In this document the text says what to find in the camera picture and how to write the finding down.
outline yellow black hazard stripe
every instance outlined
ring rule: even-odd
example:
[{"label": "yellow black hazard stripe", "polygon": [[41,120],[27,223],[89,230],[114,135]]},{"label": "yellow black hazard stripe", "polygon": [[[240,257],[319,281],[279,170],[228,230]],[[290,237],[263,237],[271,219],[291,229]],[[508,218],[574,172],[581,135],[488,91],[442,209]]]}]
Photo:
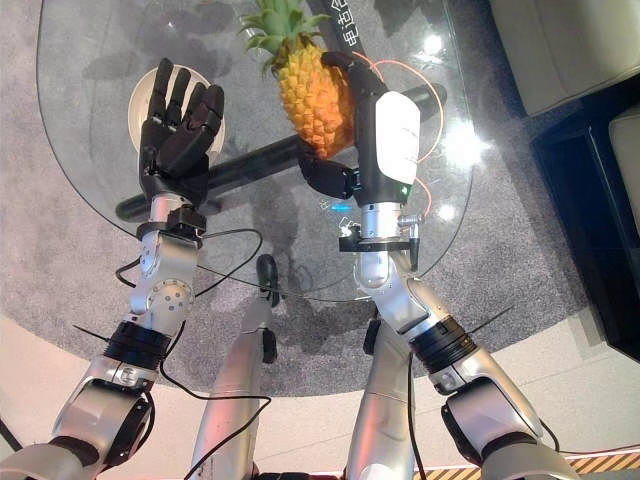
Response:
[{"label": "yellow black hazard stripe", "polygon": [[[640,449],[574,455],[566,458],[580,475],[640,469]],[[425,469],[425,473],[427,480],[481,480],[482,478],[480,469],[472,465],[430,468]],[[419,473],[414,476],[414,480],[420,480]]]}]

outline pineapple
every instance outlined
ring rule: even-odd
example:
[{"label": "pineapple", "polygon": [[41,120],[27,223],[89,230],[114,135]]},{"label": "pineapple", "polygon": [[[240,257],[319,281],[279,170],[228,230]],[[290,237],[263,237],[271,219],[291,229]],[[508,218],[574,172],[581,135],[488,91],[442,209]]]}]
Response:
[{"label": "pineapple", "polygon": [[345,75],[320,61],[324,50],[312,41],[327,15],[305,18],[300,0],[256,0],[257,15],[242,17],[243,30],[261,30],[247,42],[272,57],[271,68],[289,120],[318,157],[327,159],[353,143],[354,102]]}]

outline robot forearm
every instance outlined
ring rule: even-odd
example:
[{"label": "robot forearm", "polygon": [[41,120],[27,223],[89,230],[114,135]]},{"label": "robot forearm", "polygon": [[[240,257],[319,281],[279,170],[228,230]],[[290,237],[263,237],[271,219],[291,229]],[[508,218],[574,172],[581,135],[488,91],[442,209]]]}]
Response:
[{"label": "robot forearm", "polygon": [[[373,239],[395,236],[391,231],[376,235],[375,222],[367,219],[366,213],[363,232]],[[578,478],[556,452],[541,443],[543,430],[535,410],[504,370],[484,348],[475,345],[435,293],[414,278],[407,255],[401,251],[359,255],[355,276],[360,288],[371,295],[382,318],[408,342],[436,390],[450,395],[442,416],[460,453],[485,465],[495,455],[504,456],[506,448],[515,449],[514,455],[522,456],[522,462],[505,465],[503,458],[498,464],[492,460],[487,465],[511,468],[515,473],[529,462],[539,473]],[[491,478],[492,472],[486,475]]]},{"label": "robot forearm", "polygon": [[2,462],[3,480],[94,479],[135,453],[153,414],[149,392],[158,366],[193,299],[203,230],[203,217],[183,198],[154,197],[150,221],[140,235],[141,277],[130,312],[62,408],[53,440]]}]

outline glass tabletop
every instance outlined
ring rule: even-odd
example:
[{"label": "glass tabletop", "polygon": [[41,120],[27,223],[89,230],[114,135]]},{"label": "glass tabletop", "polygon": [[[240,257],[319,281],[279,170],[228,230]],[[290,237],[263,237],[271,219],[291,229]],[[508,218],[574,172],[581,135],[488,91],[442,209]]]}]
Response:
[{"label": "glass tabletop", "polygon": [[[429,194],[414,185],[405,207],[411,214],[429,206],[420,232],[419,273],[424,274],[455,238],[480,148],[446,2],[309,0],[304,7],[334,15],[333,23],[320,25],[320,44],[344,49],[345,42],[357,41],[371,60],[402,61],[446,92],[440,91],[441,136],[433,96],[431,107],[421,107],[420,155],[437,145],[418,168]],[[44,2],[37,82],[49,141],[80,195],[115,226],[135,233],[145,221],[144,208],[137,214],[122,212],[122,205],[141,193],[128,126],[132,93],[163,57],[191,68],[222,86],[226,99],[224,142],[213,163],[222,173],[212,177],[201,208],[207,231],[259,230],[264,236],[261,253],[275,257],[283,292],[328,301],[363,299],[353,279],[355,254],[338,251],[341,227],[359,223],[359,209],[353,199],[325,197],[303,179],[278,82],[261,73],[268,54],[245,52],[251,32],[238,33],[240,16],[256,8],[255,2],[230,0]],[[58,21],[69,16],[77,21]],[[429,95],[423,80],[409,70],[395,64],[379,68],[390,89]],[[335,157],[350,165],[355,159],[353,147]],[[267,173],[264,165],[271,165]],[[251,254],[257,241],[250,232],[208,239],[199,263],[227,273]],[[233,278],[254,284],[253,263]]]}]

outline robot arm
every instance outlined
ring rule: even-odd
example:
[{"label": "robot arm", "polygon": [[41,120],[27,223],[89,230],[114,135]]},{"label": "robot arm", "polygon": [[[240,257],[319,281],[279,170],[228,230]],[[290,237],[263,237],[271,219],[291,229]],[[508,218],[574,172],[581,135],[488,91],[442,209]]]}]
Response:
[{"label": "robot arm", "polygon": [[347,73],[356,100],[359,171],[353,195],[362,226],[340,238],[340,249],[358,252],[354,275],[359,288],[406,340],[436,390],[448,396],[443,420],[460,453],[482,466],[483,478],[577,479],[565,460],[542,444],[541,422],[522,392],[433,290],[412,274],[415,242],[403,239],[400,229],[410,226],[415,240],[423,220],[402,215],[417,170],[418,109],[407,97],[388,92],[366,65],[349,55],[327,53],[323,62]]},{"label": "robot arm", "polygon": [[160,63],[142,126],[140,185],[152,203],[149,221],[138,229],[141,276],[130,311],[62,408],[53,439],[0,463],[3,480],[92,480],[131,458],[147,436],[158,366],[193,300],[206,228],[196,208],[206,196],[205,152],[220,127],[224,103],[220,87],[205,91],[198,84],[183,117],[190,75],[182,69],[165,107],[172,70],[167,59]]}]

